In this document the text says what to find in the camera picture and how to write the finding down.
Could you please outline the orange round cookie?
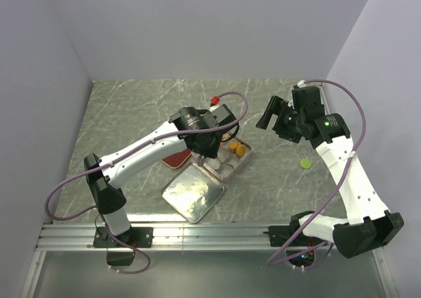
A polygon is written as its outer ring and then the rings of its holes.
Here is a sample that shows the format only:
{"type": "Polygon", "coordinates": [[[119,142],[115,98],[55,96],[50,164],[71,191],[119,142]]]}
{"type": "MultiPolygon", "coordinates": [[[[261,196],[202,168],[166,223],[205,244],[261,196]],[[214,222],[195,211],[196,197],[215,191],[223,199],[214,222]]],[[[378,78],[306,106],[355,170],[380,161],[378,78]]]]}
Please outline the orange round cookie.
{"type": "Polygon", "coordinates": [[[236,141],[232,141],[232,142],[230,142],[229,143],[229,145],[228,145],[228,149],[229,150],[236,150],[236,148],[238,147],[238,145],[239,145],[239,143],[238,142],[236,142],[236,141]]]}

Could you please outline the round waffle cookie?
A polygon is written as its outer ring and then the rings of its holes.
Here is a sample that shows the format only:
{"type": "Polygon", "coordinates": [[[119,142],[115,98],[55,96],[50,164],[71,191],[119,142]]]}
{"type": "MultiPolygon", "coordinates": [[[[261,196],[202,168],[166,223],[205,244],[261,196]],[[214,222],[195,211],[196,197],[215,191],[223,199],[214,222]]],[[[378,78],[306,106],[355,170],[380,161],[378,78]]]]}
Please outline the round waffle cookie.
{"type": "Polygon", "coordinates": [[[238,144],[235,148],[235,154],[239,158],[243,157],[246,154],[246,146],[238,144]]]}

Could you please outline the green round cookie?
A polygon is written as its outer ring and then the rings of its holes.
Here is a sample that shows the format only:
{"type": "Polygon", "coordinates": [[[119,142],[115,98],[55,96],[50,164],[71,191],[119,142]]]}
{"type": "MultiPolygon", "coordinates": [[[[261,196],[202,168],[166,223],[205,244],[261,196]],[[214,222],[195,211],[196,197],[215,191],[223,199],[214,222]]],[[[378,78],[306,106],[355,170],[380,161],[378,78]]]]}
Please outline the green round cookie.
{"type": "Polygon", "coordinates": [[[305,170],[308,170],[308,169],[311,168],[312,163],[309,159],[301,159],[300,160],[300,166],[301,166],[301,168],[303,168],[305,170]]]}

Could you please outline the grey metal tongs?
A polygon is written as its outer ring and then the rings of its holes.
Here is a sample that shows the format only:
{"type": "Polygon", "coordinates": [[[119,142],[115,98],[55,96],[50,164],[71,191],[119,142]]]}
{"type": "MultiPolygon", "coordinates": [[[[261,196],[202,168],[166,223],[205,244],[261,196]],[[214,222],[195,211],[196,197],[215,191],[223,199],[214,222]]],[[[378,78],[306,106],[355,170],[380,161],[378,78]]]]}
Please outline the grey metal tongs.
{"type": "Polygon", "coordinates": [[[202,166],[202,167],[204,167],[205,165],[208,165],[209,164],[209,162],[210,162],[210,158],[208,158],[208,157],[204,157],[204,156],[198,156],[197,157],[197,164],[199,165],[199,166],[202,166]]]}

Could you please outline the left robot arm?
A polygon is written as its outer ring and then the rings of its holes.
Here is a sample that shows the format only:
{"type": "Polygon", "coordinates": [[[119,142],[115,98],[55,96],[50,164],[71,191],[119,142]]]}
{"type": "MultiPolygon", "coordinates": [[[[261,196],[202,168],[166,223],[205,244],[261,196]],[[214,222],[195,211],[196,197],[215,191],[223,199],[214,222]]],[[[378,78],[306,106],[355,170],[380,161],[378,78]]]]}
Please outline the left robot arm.
{"type": "Polygon", "coordinates": [[[203,157],[217,157],[222,137],[231,128],[205,134],[176,135],[165,139],[161,139],[160,136],[217,128],[235,120],[235,115],[225,104],[209,109],[183,107],[154,132],[126,148],[103,157],[93,153],[87,155],[84,158],[86,171],[109,165],[108,168],[86,176],[99,214],[109,227],[109,239],[119,247],[134,242],[132,226],[124,210],[126,198],[121,190],[126,181],[155,162],[186,149],[203,157]]]}

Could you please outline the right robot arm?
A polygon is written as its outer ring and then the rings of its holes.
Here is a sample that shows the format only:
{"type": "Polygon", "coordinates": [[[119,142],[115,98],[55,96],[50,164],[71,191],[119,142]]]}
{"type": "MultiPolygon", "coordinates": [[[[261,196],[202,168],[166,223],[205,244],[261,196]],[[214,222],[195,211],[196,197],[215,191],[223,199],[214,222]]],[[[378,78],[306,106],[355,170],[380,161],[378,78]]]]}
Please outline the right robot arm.
{"type": "Polygon", "coordinates": [[[306,139],[324,161],[336,187],[332,196],[340,194],[346,218],[322,215],[331,201],[327,198],[315,211],[291,217],[289,237],[269,258],[268,265],[281,261],[278,255],[293,242],[304,245],[311,238],[330,243],[344,257],[352,258],[387,245],[404,226],[400,213],[391,212],[370,182],[359,158],[359,141],[353,141],[343,117],[328,114],[317,86],[296,85],[292,101],[271,96],[256,127],[266,129],[276,116],[276,135],[293,143],[306,139]]]}

